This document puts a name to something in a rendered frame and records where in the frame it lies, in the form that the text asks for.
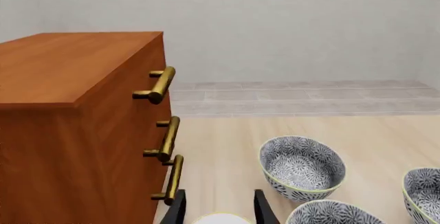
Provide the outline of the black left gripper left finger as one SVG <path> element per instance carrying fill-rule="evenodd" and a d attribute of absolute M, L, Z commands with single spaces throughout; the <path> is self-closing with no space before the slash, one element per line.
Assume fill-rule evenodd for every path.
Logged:
<path fill-rule="evenodd" d="M 172 205 L 161 220 L 161 224 L 184 224 L 186 215 L 186 191 L 178 190 Z"/>

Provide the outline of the white plate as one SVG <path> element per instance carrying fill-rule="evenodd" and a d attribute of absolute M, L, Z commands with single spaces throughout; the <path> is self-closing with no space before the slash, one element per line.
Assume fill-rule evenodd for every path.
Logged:
<path fill-rule="evenodd" d="M 252 224 L 251 221 L 232 213 L 211 213 L 203 215 L 192 224 Z"/>

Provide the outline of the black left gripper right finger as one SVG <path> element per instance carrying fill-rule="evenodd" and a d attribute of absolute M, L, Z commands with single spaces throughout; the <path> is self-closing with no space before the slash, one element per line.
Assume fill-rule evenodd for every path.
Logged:
<path fill-rule="evenodd" d="M 262 190 L 254 191 L 254 215 L 256 224 L 280 224 Z"/>

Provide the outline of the wooden cabinet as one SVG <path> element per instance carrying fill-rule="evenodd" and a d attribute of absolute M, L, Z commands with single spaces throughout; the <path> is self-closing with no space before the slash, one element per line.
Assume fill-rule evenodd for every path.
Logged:
<path fill-rule="evenodd" d="M 161 32 L 43 33 L 0 43 L 0 224 L 153 224 L 170 120 L 134 100 L 166 64 Z"/>

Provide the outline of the black-white patterned bowl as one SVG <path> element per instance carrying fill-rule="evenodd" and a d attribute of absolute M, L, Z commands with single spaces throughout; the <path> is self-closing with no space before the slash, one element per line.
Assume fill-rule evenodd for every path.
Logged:
<path fill-rule="evenodd" d="M 385 224 L 385 222 L 354 205 L 324 199 L 300 205 L 292 211 L 285 224 Z"/>
<path fill-rule="evenodd" d="M 347 171 L 333 149 L 293 135 L 267 140 L 259 148 L 258 160 L 270 186 L 298 203 L 326 199 L 341 186 Z"/>
<path fill-rule="evenodd" d="M 403 178 L 406 211 L 414 224 L 440 224 L 440 168 L 416 168 Z"/>

